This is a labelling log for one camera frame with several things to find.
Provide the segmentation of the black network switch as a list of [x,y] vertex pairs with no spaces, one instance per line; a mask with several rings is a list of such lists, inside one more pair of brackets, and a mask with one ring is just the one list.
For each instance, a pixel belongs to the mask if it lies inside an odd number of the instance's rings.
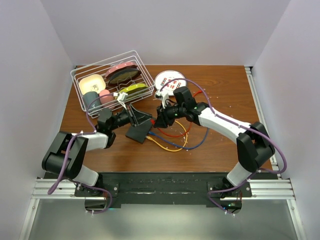
[[153,124],[150,120],[137,126],[130,126],[125,136],[139,144],[143,144]]

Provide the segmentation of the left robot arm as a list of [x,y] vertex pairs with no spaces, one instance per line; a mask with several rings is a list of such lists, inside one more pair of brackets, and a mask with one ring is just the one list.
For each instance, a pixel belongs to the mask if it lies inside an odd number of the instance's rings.
[[60,131],[54,138],[41,167],[48,173],[57,174],[58,181],[69,179],[86,185],[86,191],[99,196],[104,184],[99,174],[83,164],[86,152],[107,149],[115,141],[115,129],[130,124],[125,136],[142,144],[152,127],[152,115],[134,108],[131,104],[121,112],[113,113],[109,108],[99,111],[93,132],[69,133]]

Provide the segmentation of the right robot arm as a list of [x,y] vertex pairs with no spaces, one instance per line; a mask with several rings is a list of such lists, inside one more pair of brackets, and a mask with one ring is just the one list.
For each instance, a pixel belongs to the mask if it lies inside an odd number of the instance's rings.
[[154,126],[167,128],[176,119],[185,118],[232,140],[237,148],[238,162],[227,174],[222,189],[227,196],[235,196],[241,190],[240,184],[275,154],[265,126],[260,122],[250,124],[236,120],[205,102],[196,102],[186,86],[175,89],[173,95],[174,104],[170,103],[169,94],[165,90],[155,92],[155,98],[161,100],[161,105],[156,109]]

